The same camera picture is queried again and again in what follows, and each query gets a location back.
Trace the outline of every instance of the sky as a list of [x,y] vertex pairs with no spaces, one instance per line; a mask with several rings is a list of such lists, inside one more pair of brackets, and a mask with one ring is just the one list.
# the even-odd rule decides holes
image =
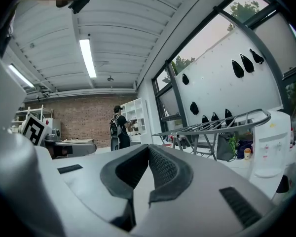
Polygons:
[[[262,10],[268,4],[263,0],[234,0],[230,5],[228,5],[224,11],[230,13],[230,7],[234,2],[240,4],[245,4],[245,2],[257,1],[259,3],[259,9]],[[197,59],[205,51],[217,43],[229,32],[227,30],[230,22],[223,18],[222,16],[216,16],[211,22],[209,22],[178,54],[184,59],[191,59],[191,57]],[[162,81],[166,77],[166,73],[162,72],[160,77],[157,79],[159,89],[162,89],[166,83]]]

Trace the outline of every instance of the ceiling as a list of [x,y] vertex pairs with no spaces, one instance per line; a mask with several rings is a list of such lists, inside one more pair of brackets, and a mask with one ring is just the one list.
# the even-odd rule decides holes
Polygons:
[[[3,60],[50,92],[136,89],[156,43],[184,1],[90,0],[73,15],[67,7],[25,0],[17,7]],[[96,78],[88,75],[80,39],[90,39]]]

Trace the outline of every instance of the cup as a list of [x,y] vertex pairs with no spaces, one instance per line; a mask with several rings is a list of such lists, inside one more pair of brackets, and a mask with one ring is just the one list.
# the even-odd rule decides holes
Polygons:
[[245,153],[245,160],[249,160],[250,159],[250,155],[251,155],[251,149],[250,148],[246,148],[244,150]]

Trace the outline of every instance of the ceiling beam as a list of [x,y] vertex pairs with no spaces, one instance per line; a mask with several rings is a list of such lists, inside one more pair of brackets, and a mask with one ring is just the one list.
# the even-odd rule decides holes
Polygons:
[[11,39],[9,45],[6,49],[6,53],[11,57],[12,60],[18,61],[18,64],[22,64],[24,67],[21,69],[26,69],[27,73],[30,74],[33,78],[36,78],[38,83],[44,85],[51,92],[55,92],[56,88],[43,77],[32,63],[27,59],[25,54],[21,51],[19,46],[16,44],[14,39]]
[[80,48],[80,37],[79,37],[79,28],[78,28],[78,19],[77,14],[73,14],[72,10],[66,9],[66,13],[68,14],[68,28],[70,31],[70,38],[71,43],[73,47],[73,53],[76,54],[76,60],[79,62],[79,64],[82,66],[83,72],[85,74],[85,77],[88,80],[88,83],[90,84],[91,88],[94,88],[93,82],[89,76],[87,67],[85,66],[81,48]]

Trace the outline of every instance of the metal drying rack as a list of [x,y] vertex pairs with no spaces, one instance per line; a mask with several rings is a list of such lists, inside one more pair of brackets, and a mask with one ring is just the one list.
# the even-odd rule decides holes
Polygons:
[[[252,118],[257,118],[259,116],[259,114],[264,114],[265,117],[263,117],[262,119],[260,119],[258,121],[249,122],[249,120],[251,120]],[[210,121],[210,122],[206,122],[206,123],[195,124],[195,125],[191,125],[188,127],[175,129],[172,131],[157,133],[157,134],[154,134],[153,136],[159,136],[160,139],[162,140],[162,143],[164,144],[162,137],[166,136],[166,135],[172,135],[173,136],[172,147],[175,148],[175,144],[177,141],[180,150],[183,151],[180,140],[176,139],[178,135],[181,135],[185,138],[187,143],[191,146],[194,155],[196,155],[196,154],[209,155],[209,156],[213,156],[214,160],[217,160],[216,156],[214,154],[214,148],[215,148],[215,142],[216,142],[216,138],[217,138],[218,133],[228,133],[228,132],[234,132],[234,131],[237,131],[240,129],[250,129],[250,128],[265,124],[270,119],[271,119],[271,114],[268,111],[266,111],[264,109],[256,109],[254,111],[250,111],[250,112],[243,113],[240,115],[231,116],[229,118],[223,118],[220,120],[215,120],[215,121]],[[232,120],[228,126],[223,125],[223,123],[226,120]],[[239,124],[237,126],[233,126],[235,123],[242,122],[242,121],[245,121],[245,123]],[[210,143],[210,141],[207,137],[207,134],[214,134],[213,144]],[[192,143],[190,142],[190,140],[188,139],[187,135],[190,135],[191,140],[194,140],[194,147],[193,147]],[[210,153],[204,153],[204,152],[197,151],[198,138],[200,135],[204,135],[206,142],[210,148]]]

